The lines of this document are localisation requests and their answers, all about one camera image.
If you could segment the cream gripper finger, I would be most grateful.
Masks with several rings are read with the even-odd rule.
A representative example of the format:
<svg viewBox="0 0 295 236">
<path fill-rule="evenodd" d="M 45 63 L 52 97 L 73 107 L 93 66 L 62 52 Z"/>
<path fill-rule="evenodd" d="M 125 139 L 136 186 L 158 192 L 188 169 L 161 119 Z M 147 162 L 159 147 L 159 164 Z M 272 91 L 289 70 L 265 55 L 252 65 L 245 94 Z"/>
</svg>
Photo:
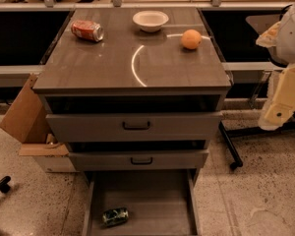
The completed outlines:
<svg viewBox="0 0 295 236">
<path fill-rule="evenodd" d="M 263 32 L 256 40 L 256 45 L 270 48 L 276 45 L 280 22 L 276 22 L 269 29 Z"/>
<path fill-rule="evenodd" d="M 258 125 L 266 131 L 283 126 L 295 112 L 295 64 L 290 64 L 281 73 L 270 78 L 267 100 Z"/>
</svg>

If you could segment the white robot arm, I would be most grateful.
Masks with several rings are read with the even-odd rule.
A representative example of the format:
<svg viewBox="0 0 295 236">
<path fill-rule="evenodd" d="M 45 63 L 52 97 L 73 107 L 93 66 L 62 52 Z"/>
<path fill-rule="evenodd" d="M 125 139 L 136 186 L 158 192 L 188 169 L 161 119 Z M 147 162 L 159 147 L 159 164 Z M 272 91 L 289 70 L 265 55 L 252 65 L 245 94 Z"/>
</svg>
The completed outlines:
<svg viewBox="0 0 295 236">
<path fill-rule="evenodd" d="M 295 112 L 295 3 L 279 22 L 257 38 L 256 45 L 273 47 L 276 57 L 287 64 L 258 122 L 263 130 L 272 131 L 286 123 Z"/>
</svg>

